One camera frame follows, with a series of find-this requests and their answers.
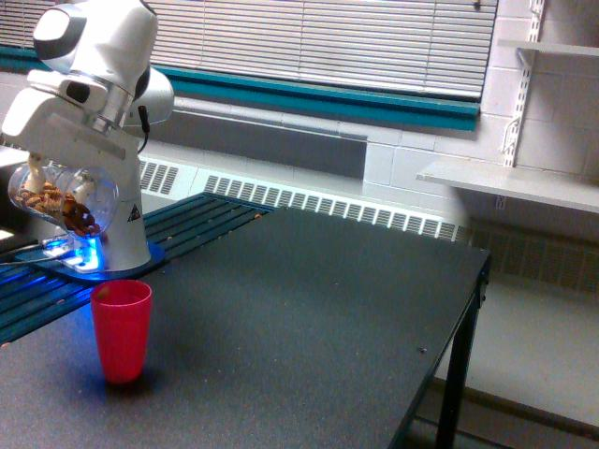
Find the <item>window blind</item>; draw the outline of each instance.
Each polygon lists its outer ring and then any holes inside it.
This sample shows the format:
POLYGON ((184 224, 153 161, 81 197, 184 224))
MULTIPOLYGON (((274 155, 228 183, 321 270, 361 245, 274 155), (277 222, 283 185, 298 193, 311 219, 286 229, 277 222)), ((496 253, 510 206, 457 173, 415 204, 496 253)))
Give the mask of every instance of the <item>window blind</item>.
POLYGON ((53 0, 0 0, 0 45, 33 48, 33 33, 53 0))
MULTIPOLYGON (((30 47, 52 3, 0 0, 0 44, 30 47)), ((497 0, 147 3, 159 18, 155 64, 469 99, 482 94, 497 9, 497 0)))

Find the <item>table surface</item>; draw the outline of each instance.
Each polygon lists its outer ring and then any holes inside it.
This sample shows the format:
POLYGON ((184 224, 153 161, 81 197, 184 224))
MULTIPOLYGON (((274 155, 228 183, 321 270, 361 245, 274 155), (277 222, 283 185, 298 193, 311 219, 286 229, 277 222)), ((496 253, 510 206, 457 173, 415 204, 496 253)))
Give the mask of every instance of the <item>table surface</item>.
POLYGON ((143 278, 135 384, 104 383, 89 306, 3 348, 2 447, 388 447, 488 257, 278 210, 143 278))

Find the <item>table leg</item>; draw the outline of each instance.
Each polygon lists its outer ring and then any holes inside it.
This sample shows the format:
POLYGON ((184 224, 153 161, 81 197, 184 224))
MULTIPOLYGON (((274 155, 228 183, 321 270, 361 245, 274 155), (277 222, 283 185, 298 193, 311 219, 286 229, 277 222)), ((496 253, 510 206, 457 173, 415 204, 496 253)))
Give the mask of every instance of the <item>table leg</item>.
POLYGON ((453 447, 453 441, 458 428, 460 417, 461 395, 466 385, 466 374, 472 343, 475 337, 476 318, 480 307, 480 288, 471 302, 466 316, 464 316, 460 327, 453 339, 451 358, 449 359, 449 370, 447 372, 446 391, 443 396, 441 408, 441 419, 437 430, 435 447, 437 449, 449 449, 453 447))

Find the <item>red plastic cup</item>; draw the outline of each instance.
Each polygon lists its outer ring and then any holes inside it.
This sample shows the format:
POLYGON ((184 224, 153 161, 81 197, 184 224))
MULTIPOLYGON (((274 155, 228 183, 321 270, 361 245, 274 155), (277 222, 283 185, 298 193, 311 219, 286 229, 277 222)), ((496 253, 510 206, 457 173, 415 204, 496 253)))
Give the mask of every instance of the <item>red plastic cup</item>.
POLYGON ((140 281, 99 284, 92 291, 95 342, 104 377, 125 384, 143 369, 152 311, 152 288, 140 281))

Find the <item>radiator vent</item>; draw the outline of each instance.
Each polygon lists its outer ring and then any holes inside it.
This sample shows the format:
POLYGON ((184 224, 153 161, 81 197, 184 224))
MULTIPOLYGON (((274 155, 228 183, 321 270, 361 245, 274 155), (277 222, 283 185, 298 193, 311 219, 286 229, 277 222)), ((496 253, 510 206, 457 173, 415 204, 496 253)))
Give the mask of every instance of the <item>radiator vent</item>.
POLYGON ((177 173, 179 173, 178 168, 176 168, 176 167, 168 168, 167 177, 165 178, 165 181, 162 184, 162 188, 160 189, 160 193, 162 195, 170 195, 172 186, 175 184, 175 180, 177 179, 177 173))
POLYGON ((599 250, 570 247, 502 228, 478 228, 450 223, 442 217, 368 201, 297 189, 270 182, 245 181, 243 177, 210 175, 204 191, 254 201, 275 208, 295 208, 347 220, 385 226, 403 232, 456 241, 491 250, 493 272, 504 272, 548 282, 564 288, 597 294, 599 250))
POLYGON ((173 200, 189 196, 189 185, 197 168, 171 163, 147 156, 139 158, 139 188, 143 194, 173 200))

